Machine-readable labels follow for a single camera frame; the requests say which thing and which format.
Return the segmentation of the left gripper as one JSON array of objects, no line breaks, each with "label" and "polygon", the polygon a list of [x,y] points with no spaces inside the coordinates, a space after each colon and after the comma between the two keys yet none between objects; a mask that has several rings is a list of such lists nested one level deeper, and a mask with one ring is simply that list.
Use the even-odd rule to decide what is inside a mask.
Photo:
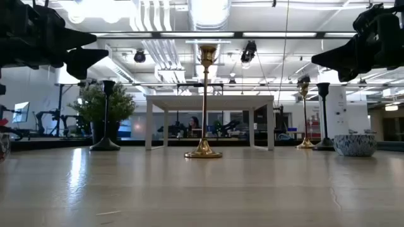
[{"label": "left gripper", "polygon": [[71,76],[86,79],[88,68],[107,57],[109,51],[77,48],[96,42],[97,36],[66,30],[65,20],[48,3],[1,1],[1,67],[38,69],[66,63]]}]

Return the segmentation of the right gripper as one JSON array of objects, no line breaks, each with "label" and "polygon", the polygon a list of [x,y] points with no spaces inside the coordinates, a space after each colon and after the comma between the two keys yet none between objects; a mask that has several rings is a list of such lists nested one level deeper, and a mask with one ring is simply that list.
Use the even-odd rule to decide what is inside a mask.
[{"label": "right gripper", "polygon": [[377,34],[381,47],[375,60],[377,35],[354,35],[346,44],[312,56],[311,62],[338,71],[340,82],[349,82],[358,76],[356,71],[370,71],[377,65],[388,70],[402,66],[403,31],[398,17],[389,13],[378,16]]}]

